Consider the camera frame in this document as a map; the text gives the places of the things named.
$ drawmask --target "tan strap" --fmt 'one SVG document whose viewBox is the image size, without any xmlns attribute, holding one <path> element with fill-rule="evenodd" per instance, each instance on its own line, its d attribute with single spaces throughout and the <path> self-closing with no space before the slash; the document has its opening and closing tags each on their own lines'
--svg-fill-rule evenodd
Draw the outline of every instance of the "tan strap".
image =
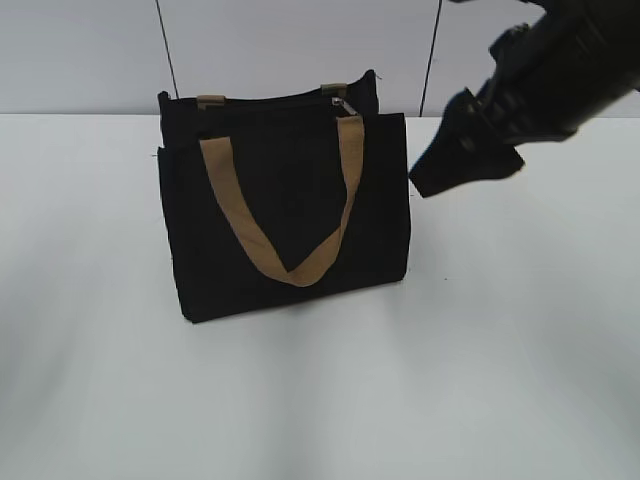
<svg viewBox="0 0 640 480">
<path fill-rule="evenodd" d="M 296 287 L 307 287 L 317 283 L 335 263 L 360 185 L 364 163 L 362 117 L 344 117 L 336 121 L 342 174 L 347 189 L 347 201 L 342 211 L 340 226 L 290 272 L 286 270 L 275 248 L 256 223 L 242 195 L 233 164 L 231 139 L 224 137 L 200 141 L 213 193 L 247 256 L 267 277 Z"/>
<path fill-rule="evenodd" d="M 207 107 L 224 107 L 227 97 L 224 95 L 198 95 L 196 102 L 199 110 L 205 110 Z"/>
<path fill-rule="evenodd" d="M 325 83 L 320 86 L 322 95 L 326 97 L 340 97 L 347 98 L 347 88 L 349 86 L 346 83 Z"/>
</svg>

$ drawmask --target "robotic arm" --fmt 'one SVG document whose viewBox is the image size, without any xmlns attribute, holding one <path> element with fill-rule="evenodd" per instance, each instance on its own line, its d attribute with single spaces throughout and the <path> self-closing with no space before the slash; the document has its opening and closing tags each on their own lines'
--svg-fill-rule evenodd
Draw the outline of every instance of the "robotic arm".
<svg viewBox="0 0 640 480">
<path fill-rule="evenodd" d="M 546 14 L 502 34 L 493 77 L 451 99 L 410 174 L 423 197 L 510 177 L 524 166 L 515 146 L 566 140 L 640 88 L 640 0 L 520 1 Z"/>
</svg>

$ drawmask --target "white wall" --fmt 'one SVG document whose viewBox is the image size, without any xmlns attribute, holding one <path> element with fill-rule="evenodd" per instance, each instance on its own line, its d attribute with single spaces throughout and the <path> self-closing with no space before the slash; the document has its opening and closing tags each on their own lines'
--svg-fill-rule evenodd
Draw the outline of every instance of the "white wall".
<svg viewBox="0 0 640 480">
<path fill-rule="evenodd" d="M 0 113 L 151 113 L 170 85 L 152 0 L 0 0 Z"/>
<path fill-rule="evenodd" d="M 180 93 L 283 95 L 383 78 L 385 111 L 417 113 L 437 0 L 161 0 Z M 487 51 L 542 10 L 516 0 L 445 0 L 426 112 L 477 90 Z M 172 89 L 153 0 L 1 0 L 0 113 L 155 113 Z M 640 95 L 607 112 L 639 116 Z"/>
</svg>

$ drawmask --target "black tote bag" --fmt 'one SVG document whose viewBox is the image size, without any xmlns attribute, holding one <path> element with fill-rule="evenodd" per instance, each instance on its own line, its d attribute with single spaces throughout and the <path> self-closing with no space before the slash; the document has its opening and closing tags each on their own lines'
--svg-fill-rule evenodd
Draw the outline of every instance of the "black tote bag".
<svg viewBox="0 0 640 480">
<path fill-rule="evenodd" d="M 279 99 L 159 101 L 162 205 L 188 320 L 404 277 L 404 116 L 377 114 L 373 72 Z"/>
</svg>

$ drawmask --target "zipper pull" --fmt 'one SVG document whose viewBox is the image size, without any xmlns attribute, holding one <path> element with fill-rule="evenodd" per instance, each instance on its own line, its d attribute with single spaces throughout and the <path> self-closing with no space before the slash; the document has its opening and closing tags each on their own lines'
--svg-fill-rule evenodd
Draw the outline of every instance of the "zipper pull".
<svg viewBox="0 0 640 480">
<path fill-rule="evenodd" d="M 333 97 L 331 99 L 331 104 L 334 107 L 344 108 L 349 115 L 352 115 L 352 116 L 358 115 L 358 112 L 356 111 L 356 109 L 353 108 L 351 105 L 349 105 L 347 102 L 345 102 L 343 98 Z"/>
</svg>

